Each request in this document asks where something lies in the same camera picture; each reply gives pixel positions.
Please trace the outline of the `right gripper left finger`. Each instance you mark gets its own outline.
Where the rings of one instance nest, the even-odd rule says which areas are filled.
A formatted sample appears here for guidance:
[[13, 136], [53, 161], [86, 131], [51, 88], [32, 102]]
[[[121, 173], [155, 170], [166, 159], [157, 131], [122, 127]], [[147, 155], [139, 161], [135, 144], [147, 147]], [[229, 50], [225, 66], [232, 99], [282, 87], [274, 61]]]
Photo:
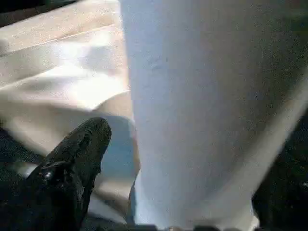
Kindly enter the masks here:
[[14, 230], [78, 231], [110, 139], [111, 128], [100, 117], [67, 135], [22, 186]]

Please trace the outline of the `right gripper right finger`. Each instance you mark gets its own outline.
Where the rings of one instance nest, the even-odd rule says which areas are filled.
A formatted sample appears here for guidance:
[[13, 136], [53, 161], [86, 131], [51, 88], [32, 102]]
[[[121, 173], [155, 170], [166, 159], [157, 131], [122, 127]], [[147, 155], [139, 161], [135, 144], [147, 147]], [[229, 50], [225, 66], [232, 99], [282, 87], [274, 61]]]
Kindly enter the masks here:
[[253, 197], [260, 226], [282, 231], [308, 229], [308, 148], [286, 146]]

